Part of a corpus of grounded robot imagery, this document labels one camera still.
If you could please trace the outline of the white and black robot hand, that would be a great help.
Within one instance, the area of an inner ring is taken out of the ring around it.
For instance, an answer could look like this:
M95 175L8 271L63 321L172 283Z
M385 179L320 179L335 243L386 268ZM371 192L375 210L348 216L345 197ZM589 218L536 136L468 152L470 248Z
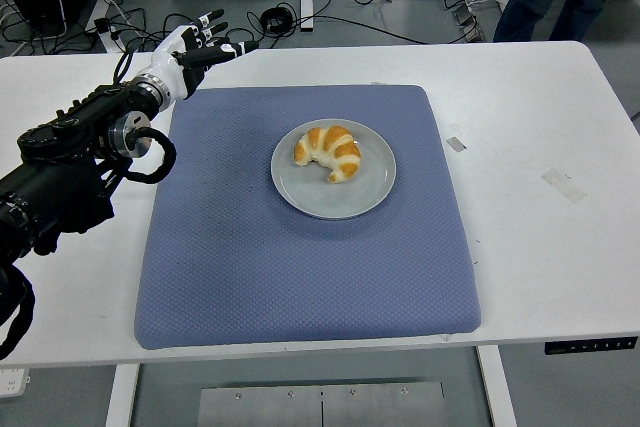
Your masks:
M217 9L175 28L154 50L149 66L136 75L134 83L145 85L161 110L190 97L210 67L259 48L256 41L232 43L227 37L217 38L228 27L227 22L218 22L223 15L224 10Z

